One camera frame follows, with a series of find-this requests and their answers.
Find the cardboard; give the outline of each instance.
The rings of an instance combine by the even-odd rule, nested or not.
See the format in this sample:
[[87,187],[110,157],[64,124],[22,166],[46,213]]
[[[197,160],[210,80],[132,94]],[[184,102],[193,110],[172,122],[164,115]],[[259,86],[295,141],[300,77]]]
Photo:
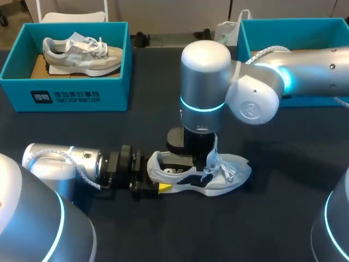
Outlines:
[[[101,78],[118,78],[120,77],[120,70],[112,72],[107,76],[101,76]],[[73,74],[73,75],[50,75],[46,69],[46,60],[43,55],[38,55],[38,59],[34,65],[31,79],[52,79],[52,78],[90,78],[85,74]]]

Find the sneaker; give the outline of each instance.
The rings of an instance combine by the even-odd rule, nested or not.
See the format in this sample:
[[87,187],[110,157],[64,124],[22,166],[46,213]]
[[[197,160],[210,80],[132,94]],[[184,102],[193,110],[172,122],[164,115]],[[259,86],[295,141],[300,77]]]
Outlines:
[[69,75],[83,73],[102,76],[121,66],[123,51],[91,37],[74,33],[67,40],[45,38],[43,54],[50,65],[49,73]]
[[172,187],[164,193],[195,190],[214,197],[236,189],[246,182],[252,168],[243,157],[218,154],[217,141],[216,136],[204,171],[196,171],[195,166],[190,166],[191,157],[182,157],[171,152],[154,152],[147,163],[149,178],[153,182],[171,184]]

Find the shoe box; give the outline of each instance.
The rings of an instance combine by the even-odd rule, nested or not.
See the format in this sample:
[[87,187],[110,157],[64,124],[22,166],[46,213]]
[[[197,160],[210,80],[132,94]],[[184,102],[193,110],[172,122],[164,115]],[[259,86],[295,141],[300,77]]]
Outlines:
[[[74,32],[123,49],[121,67],[109,75],[50,75],[43,40],[65,40]],[[0,74],[0,85],[17,112],[126,111],[132,45],[126,22],[26,23]]]
[[[342,18],[252,19],[240,24],[237,55],[246,62],[255,51],[273,45],[292,52],[349,46],[349,26]],[[341,97],[349,103],[349,97]],[[334,99],[314,96],[289,96],[280,107],[341,106]]]

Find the shoe sole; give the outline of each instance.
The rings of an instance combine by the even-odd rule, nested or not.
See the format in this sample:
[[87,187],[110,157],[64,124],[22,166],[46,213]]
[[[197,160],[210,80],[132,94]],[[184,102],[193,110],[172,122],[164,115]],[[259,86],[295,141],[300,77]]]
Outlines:
[[[238,184],[233,184],[231,187],[228,188],[224,188],[224,189],[208,189],[205,187],[196,187],[196,186],[192,186],[191,184],[173,184],[172,187],[166,191],[164,191],[162,194],[171,194],[171,193],[178,193],[181,191],[185,191],[185,190],[194,190],[197,191],[207,197],[216,197],[218,195],[223,195],[226,193],[229,193],[230,191],[233,191],[234,189],[242,186],[250,177],[251,173],[246,176],[246,179],[244,181],[241,181]],[[157,183],[161,183],[161,181],[152,178],[151,176],[149,176],[149,178],[153,181],[153,182],[157,182]]]
[[50,65],[49,73],[51,75],[70,75],[75,73],[86,74],[88,76],[96,77],[103,76],[113,72],[118,69],[121,65],[116,65],[114,67],[105,69],[105,70],[89,70],[80,67],[65,67],[62,65]]

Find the black table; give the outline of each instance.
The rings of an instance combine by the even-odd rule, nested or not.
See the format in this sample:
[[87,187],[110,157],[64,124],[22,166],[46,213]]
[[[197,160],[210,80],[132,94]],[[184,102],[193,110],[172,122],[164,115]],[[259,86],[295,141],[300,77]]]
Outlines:
[[[180,125],[181,52],[134,50],[127,112],[16,113],[0,90],[0,153],[20,162],[32,142],[166,150],[167,132]],[[7,54],[0,52],[0,65]],[[115,200],[91,198],[97,262],[310,261],[312,221],[349,165],[349,111],[280,109],[262,126],[226,114],[218,149],[251,160],[249,190],[140,202],[127,191]]]

